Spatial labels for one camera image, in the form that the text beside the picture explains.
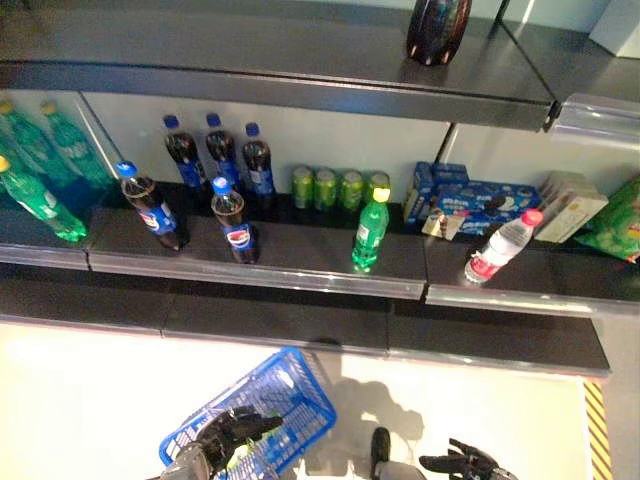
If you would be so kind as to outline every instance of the yellow black hazard stripe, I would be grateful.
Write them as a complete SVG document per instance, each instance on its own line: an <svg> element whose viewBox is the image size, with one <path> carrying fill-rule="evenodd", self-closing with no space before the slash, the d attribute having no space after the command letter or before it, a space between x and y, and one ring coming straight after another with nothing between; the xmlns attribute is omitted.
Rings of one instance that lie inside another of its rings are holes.
<svg viewBox="0 0 640 480"><path fill-rule="evenodd" d="M591 465L594 480L613 480L607 420L604 413L604 397L600 385L584 382L587 405L587 423L591 443Z"/></svg>

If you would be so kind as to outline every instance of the green snack bag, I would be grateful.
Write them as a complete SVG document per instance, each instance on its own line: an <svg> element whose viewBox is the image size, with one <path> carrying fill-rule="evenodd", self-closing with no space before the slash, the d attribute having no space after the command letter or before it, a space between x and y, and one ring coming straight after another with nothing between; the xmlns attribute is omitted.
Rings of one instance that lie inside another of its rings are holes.
<svg viewBox="0 0 640 480"><path fill-rule="evenodd" d="M609 199L591 225L593 232L576 237L578 242L636 263L640 257L640 175Z"/></svg>

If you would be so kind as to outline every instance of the blue shopping basket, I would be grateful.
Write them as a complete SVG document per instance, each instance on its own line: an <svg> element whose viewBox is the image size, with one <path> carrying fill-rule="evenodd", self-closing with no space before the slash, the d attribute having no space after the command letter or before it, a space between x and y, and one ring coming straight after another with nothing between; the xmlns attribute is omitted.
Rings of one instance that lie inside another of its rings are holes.
<svg viewBox="0 0 640 480"><path fill-rule="evenodd" d="M253 406L263 416L279 415L280 427L254 443L248 455L216 476L218 480L277 478L336 423L337 415L297 348L287 347L191 415L160 444L170 465L198 432L225 410Z"/></svg>

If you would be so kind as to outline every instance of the bottle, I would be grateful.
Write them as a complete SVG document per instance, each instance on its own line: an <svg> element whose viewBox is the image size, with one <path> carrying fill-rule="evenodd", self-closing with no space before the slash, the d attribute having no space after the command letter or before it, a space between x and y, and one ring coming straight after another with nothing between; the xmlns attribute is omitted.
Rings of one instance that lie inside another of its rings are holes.
<svg viewBox="0 0 640 480"><path fill-rule="evenodd" d="M165 146L173 161L176 162L185 185L194 192L198 203L201 205L208 203L211 199L211 187L198 157L196 141L188 133L178 131L180 122L175 115L167 115L163 120L169 130L169 134L164 139Z"/></svg>
<svg viewBox="0 0 640 480"><path fill-rule="evenodd" d="M49 225L58 237L79 242L87 236L84 224L47 190L38 177L19 163L12 166L4 156L0 156L0 180L16 202Z"/></svg>
<svg viewBox="0 0 640 480"><path fill-rule="evenodd" d="M380 242L389 225L389 210L386 202L390 195L391 190L388 188L374 189L373 201L360 214L360 225L351 259L356 267L365 272L369 271L371 265L378 259Z"/></svg>
<svg viewBox="0 0 640 480"><path fill-rule="evenodd" d="M84 133L57 111L55 103L44 102L40 111L49 121L54 141L91 188L106 190L114 185L114 178L107 173Z"/></svg>
<svg viewBox="0 0 640 480"><path fill-rule="evenodd" d="M263 209L270 208L275 200L276 189L271 173L271 151L266 142L260 140L260 128L256 123L247 123L249 141L242 147L242 156L249 167L253 192Z"/></svg>
<svg viewBox="0 0 640 480"><path fill-rule="evenodd" d="M489 239L482 250L474 253L466 266L466 277L484 283L527 246L533 229L542 222L540 210L530 208L515 220L505 223Z"/></svg>
<svg viewBox="0 0 640 480"><path fill-rule="evenodd" d="M211 209L222 225L233 258L238 263L255 263L258 260L258 245L255 231L244 218L242 195L231 188L225 177L216 177L212 183L214 196Z"/></svg>
<svg viewBox="0 0 640 480"><path fill-rule="evenodd" d="M38 171L47 176L52 188L62 192L79 180L80 172L64 161L42 130L16 112L11 102L0 102L0 114L7 119L16 142Z"/></svg>
<svg viewBox="0 0 640 480"><path fill-rule="evenodd" d="M117 163L116 171L123 179L122 193L160 244L175 251L184 247L189 242L188 233L179 228L156 183L138 175L138 169L131 162Z"/></svg>
<svg viewBox="0 0 640 480"><path fill-rule="evenodd" d="M240 175L238 175L236 168L236 144L233 137L220 128L222 123L217 113L207 115L207 124L216 129L207 135L205 142L211 157L218 166L218 174L225 177L231 187L239 191L241 188Z"/></svg>

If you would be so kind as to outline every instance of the green soda can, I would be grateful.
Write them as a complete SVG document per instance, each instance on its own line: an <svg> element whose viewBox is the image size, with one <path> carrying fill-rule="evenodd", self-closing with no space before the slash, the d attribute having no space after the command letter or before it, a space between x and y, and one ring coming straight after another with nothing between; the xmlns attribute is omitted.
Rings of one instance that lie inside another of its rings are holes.
<svg viewBox="0 0 640 480"><path fill-rule="evenodd" d="M389 175L384 172L373 172L369 176L369 183L367 185L367 193L365 196L365 204L371 203L373 200L373 191L376 188L386 188L391 189L391 180L389 179Z"/></svg>
<svg viewBox="0 0 640 480"><path fill-rule="evenodd" d="M336 203L338 182L336 174L328 168L321 168L316 172L314 200L316 210L325 212L333 208Z"/></svg>
<svg viewBox="0 0 640 480"><path fill-rule="evenodd" d="M313 172L304 165L293 171L291 193L296 208L309 208L313 203Z"/></svg>
<svg viewBox="0 0 640 480"><path fill-rule="evenodd" d="M360 172L349 170L340 182L340 205L349 212L355 212L362 202L364 181Z"/></svg>

